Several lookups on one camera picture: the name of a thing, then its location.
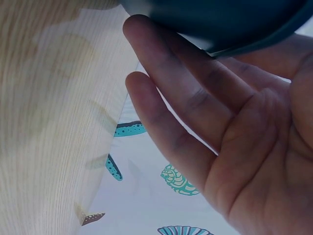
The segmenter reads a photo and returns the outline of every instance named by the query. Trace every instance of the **light wood grain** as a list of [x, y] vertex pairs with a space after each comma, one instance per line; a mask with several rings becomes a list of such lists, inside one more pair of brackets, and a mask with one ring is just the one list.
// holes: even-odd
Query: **light wood grain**
[[126, 18], [113, 0], [0, 0], [1, 235], [80, 228], [104, 171], [86, 166], [109, 152], [137, 66]]

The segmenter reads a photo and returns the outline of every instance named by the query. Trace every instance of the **spiral shell print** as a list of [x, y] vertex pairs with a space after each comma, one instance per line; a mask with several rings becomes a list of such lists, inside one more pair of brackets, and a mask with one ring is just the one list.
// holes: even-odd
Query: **spiral shell print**
[[165, 180], [168, 186], [170, 186], [175, 192], [179, 194], [193, 196], [200, 193], [171, 164], [165, 167], [165, 169], [161, 173], [161, 177]]
[[213, 235], [206, 229], [190, 226], [168, 226], [157, 230], [162, 235]]

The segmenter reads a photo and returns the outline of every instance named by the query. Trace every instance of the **teal seashell pattern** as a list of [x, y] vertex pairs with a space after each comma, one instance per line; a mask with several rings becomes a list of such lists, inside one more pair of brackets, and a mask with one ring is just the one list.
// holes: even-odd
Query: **teal seashell pattern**
[[147, 132], [141, 121], [120, 123], [117, 125], [114, 137], [135, 136]]
[[165, 169], [161, 173], [161, 177], [165, 180], [168, 186], [170, 186], [175, 192], [181, 195], [193, 196], [200, 193], [171, 164], [165, 167]]
[[106, 168], [109, 171], [109, 173], [117, 180], [122, 181], [123, 176], [122, 173], [119, 171], [117, 165], [115, 164], [113, 158], [111, 155], [108, 155], [107, 162], [106, 162]]
[[213, 235], [206, 229], [190, 226], [167, 226], [157, 231], [162, 235]]

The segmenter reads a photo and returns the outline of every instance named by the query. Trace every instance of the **teal plastic container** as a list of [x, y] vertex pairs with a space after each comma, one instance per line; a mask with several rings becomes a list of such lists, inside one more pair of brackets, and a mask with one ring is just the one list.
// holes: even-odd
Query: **teal plastic container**
[[271, 46], [313, 14], [313, 0], [121, 0], [130, 15], [146, 15], [212, 57]]

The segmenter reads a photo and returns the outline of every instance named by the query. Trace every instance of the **skin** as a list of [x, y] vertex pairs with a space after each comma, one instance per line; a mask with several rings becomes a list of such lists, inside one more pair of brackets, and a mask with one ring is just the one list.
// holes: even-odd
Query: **skin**
[[212, 60], [143, 16], [124, 34], [149, 75], [131, 73], [126, 86], [169, 162], [241, 234], [312, 234], [313, 39]]

